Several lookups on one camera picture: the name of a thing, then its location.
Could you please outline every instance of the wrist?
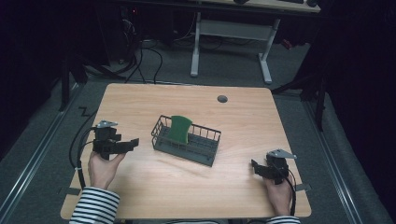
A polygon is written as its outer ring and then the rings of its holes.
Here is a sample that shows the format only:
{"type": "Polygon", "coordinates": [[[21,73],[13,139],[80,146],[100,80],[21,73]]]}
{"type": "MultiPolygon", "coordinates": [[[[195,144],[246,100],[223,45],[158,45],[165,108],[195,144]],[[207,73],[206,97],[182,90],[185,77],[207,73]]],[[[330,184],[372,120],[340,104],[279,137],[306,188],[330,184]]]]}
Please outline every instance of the wrist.
{"type": "Polygon", "coordinates": [[[275,207],[274,210],[277,217],[290,216],[290,210],[288,207],[275,207]]]}
{"type": "Polygon", "coordinates": [[[100,184],[100,183],[92,183],[91,187],[96,188],[96,189],[104,189],[107,190],[108,185],[107,184],[100,184]]]}

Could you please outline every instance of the metal rail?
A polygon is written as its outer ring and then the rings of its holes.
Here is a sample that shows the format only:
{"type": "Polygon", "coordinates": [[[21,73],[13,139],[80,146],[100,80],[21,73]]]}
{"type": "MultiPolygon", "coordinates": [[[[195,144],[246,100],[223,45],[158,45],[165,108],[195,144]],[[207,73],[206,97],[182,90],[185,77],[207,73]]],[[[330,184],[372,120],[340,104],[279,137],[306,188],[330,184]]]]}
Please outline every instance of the metal rail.
{"type": "Polygon", "coordinates": [[[330,176],[332,178],[332,182],[334,183],[335,189],[340,197],[341,203],[344,206],[346,211],[346,216],[349,219],[350,223],[353,224],[361,224],[363,221],[361,220],[361,215],[359,214],[359,210],[356,207],[353,198],[351,196],[350,190],[341,175],[340,170],[335,162],[334,157],[330,151],[330,147],[327,144],[325,135],[318,129],[317,124],[315,123],[315,110],[309,102],[302,102],[305,111],[308,113],[310,117],[310,121],[312,126],[315,128],[318,140],[321,144],[321,152],[323,153],[323,157],[325,159],[325,163],[327,168],[329,169],[330,176]]]}
{"type": "Polygon", "coordinates": [[[30,182],[35,176],[36,171],[38,170],[41,162],[44,160],[47,152],[49,151],[49,144],[52,140],[52,137],[55,135],[62,121],[64,120],[64,116],[67,114],[67,111],[70,108],[70,105],[77,98],[77,96],[81,93],[82,87],[78,84],[75,84],[72,89],[72,97],[69,104],[64,108],[63,111],[60,111],[56,116],[54,121],[51,123],[49,128],[47,129],[44,137],[41,139],[38,144],[35,153],[32,158],[29,160],[20,176],[18,177],[17,182],[12,188],[11,192],[8,194],[7,198],[3,202],[0,207],[0,223],[7,223],[9,218],[12,215],[15,207],[18,205],[21,197],[24,192],[28,188],[30,182]]]}

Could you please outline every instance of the gray carpet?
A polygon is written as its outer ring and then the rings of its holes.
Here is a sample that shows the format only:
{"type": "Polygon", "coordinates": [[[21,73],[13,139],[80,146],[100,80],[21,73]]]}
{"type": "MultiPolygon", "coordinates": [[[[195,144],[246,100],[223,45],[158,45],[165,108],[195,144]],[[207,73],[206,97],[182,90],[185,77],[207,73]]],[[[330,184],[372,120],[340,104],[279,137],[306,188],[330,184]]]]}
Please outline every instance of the gray carpet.
{"type": "MultiPolygon", "coordinates": [[[[273,76],[273,84],[263,83],[257,55],[251,53],[262,46],[260,42],[251,42],[244,47],[235,44],[222,44],[216,50],[201,51],[200,74],[190,77],[192,46],[174,45],[172,48],[145,43],[145,47],[154,46],[163,56],[163,66],[157,76],[158,82],[176,82],[194,85],[218,85],[241,87],[277,88],[293,79],[302,58],[309,46],[296,47],[291,50],[273,45],[268,63],[273,76]]],[[[206,44],[204,48],[216,48],[216,43],[206,44]]],[[[154,79],[160,64],[160,57],[153,51],[143,51],[141,64],[145,80],[154,79]]],[[[138,73],[133,76],[133,83],[141,83],[138,73]]],[[[76,101],[64,117],[60,129],[54,134],[49,144],[48,153],[36,171],[28,188],[22,194],[15,209],[9,216],[8,223],[66,223],[60,217],[64,201],[64,188],[74,174],[68,161],[68,149],[79,126],[86,117],[81,116],[81,106],[87,107],[87,113],[94,111],[100,104],[106,85],[114,80],[90,76],[76,101]]],[[[60,85],[53,90],[52,97],[36,112],[21,135],[18,142],[0,163],[0,202],[3,202],[13,185],[18,180],[27,162],[32,157],[43,134],[58,114],[60,107],[60,85]]],[[[334,186],[331,172],[327,167],[322,152],[322,142],[318,137],[312,118],[307,113],[306,104],[300,101],[299,91],[286,91],[275,95],[290,147],[298,156],[297,165],[303,181],[312,189],[307,192],[312,207],[312,215],[303,218],[303,223],[350,223],[346,210],[334,186]]],[[[85,128],[92,126],[92,120],[85,128]]],[[[392,223],[382,204],[376,198],[370,181],[360,167],[353,150],[345,138],[341,125],[332,109],[329,97],[323,117],[324,133],[337,165],[342,172],[356,203],[363,223],[392,223]]]]}

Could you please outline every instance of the finger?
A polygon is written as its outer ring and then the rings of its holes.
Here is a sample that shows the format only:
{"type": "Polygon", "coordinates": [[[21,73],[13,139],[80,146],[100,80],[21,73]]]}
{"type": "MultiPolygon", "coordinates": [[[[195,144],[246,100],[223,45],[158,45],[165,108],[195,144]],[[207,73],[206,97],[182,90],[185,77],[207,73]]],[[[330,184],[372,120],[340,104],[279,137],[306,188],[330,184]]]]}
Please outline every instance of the finger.
{"type": "Polygon", "coordinates": [[[264,184],[265,184],[265,186],[267,186],[267,187],[275,184],[275,182],[274,182],[273,179],[267,179],[267,178],[265,178],[265,177],[263,177],[262,179],[264,180],[264,184]]]}
{"type": "Polygon", "coordinates": [[[117,154],[117,156],[112,160],[112,162],[115,162],[116,164],[120,164],[120,162],[125,158],[126,153],[122,154],[117,154]]]}
{"type": "Polygon", "coordinates": [[[95,157],[96,155],[98,155],[99,153],[92,151],[91,155],[90,155],[90,159],[92,159],[93,157],[95,157]]]}

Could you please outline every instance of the table top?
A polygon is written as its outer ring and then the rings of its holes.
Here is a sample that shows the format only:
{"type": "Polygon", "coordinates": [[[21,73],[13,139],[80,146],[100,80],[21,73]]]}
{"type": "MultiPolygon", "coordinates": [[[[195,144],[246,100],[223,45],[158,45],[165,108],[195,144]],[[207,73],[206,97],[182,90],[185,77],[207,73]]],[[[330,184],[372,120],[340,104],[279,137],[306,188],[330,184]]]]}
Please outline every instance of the table top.
{"type": "MultiPolygon", "coordinates": [[[[116,121],[121,141],[139,138],[128,152],[109,190],[120,195],[117,218],[244,218],[271,217],[262,178],[250,160],[265,164],[268,151],[290,152],[272,93],[265,88],[110,84],[94,123],[116,121]],[[218,96],[225,95],[226,103],[218,96]],[[160,115],[181,115],[194,124],[221,131],[213,166],[154,150],[151,131],[160,115]]],[[[91,147],[81,157],[87,186],[91,147]]],[[[297,184],[294,160],[288,160],[297,184]]],[[[75,174],[71,188],[79,189],[75,174]]],[[[79,196],[67,195],[61,216],[69,219],[79,196]]],[[[304,191],[297,192],[296,216],[311,208],[304,191]]]]}
{"type": "MultiPolygon", "coordinates": [[[[201,0],[207,3],[221,3],[221,4],[235,4],[233,0],[201,0]]],[[[267,7],[272,9],[282,9],[282,10],[291,10],[291,11],[300,11],[300,12],[320,12],[320,7],[310,7],[306,0],[304,0],[303,4],[291,3],[279,0],[249,0],[244,5],[246,7],[267,7]]]]}

